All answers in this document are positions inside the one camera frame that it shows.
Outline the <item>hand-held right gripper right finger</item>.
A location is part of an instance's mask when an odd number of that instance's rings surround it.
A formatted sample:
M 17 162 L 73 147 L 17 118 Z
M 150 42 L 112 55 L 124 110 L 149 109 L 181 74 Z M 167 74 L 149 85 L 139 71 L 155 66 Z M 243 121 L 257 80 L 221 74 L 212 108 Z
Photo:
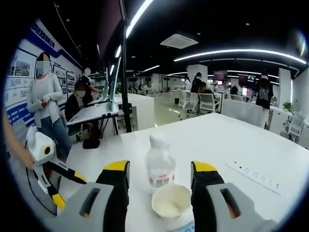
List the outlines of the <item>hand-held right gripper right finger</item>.
M 276 231 L 277 223 L 263 219 L 254 201 L 208 163 L 191 162 L 191 190 L 196 232 Z

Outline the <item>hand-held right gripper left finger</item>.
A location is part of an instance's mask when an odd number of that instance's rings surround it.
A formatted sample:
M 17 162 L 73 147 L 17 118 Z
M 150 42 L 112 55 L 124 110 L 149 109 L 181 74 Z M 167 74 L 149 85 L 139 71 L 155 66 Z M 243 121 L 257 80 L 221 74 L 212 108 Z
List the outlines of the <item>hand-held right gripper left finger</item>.
M 53 232 L 124 232 L 129 205 L 130 161 L 105 166 L 95 183 L 72 194 L 52 220 Z

